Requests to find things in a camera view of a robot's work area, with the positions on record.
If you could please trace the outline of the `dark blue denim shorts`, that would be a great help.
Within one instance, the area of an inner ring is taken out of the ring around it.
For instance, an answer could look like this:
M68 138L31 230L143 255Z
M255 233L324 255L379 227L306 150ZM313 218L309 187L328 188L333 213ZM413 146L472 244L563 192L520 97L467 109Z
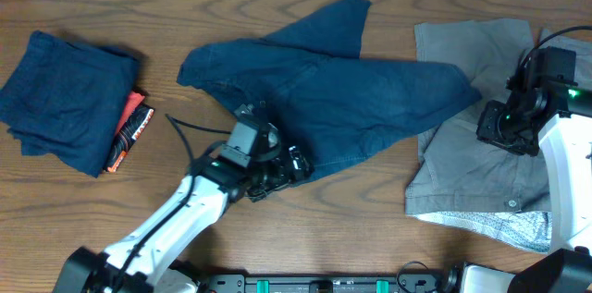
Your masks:
M456 66L361 57L368 0L338 0L258 39L192 50L178 83L229 111L251 105L296 144L313 179L428 131L480 98Z

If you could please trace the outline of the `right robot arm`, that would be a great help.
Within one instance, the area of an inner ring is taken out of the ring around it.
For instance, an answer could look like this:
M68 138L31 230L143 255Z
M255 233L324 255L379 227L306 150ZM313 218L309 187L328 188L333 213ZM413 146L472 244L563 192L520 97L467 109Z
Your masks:
M549 255L514 275L466 263L445 292L585 292L591 284L591 93L574 80L576 53L535 48L507 82L506 103L490 101L476 131L513 154L543 154L549 178Z

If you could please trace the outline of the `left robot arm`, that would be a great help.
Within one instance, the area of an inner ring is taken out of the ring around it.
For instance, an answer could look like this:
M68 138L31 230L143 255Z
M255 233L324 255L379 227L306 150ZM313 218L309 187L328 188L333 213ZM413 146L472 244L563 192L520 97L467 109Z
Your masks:
M54 290L152 292L169 266L231 204L242 198L260 201L313 171L300 148L283 143L275 126L242 113L227 140L191 156L174 194L132 233L100 253L84 247L74 251Z

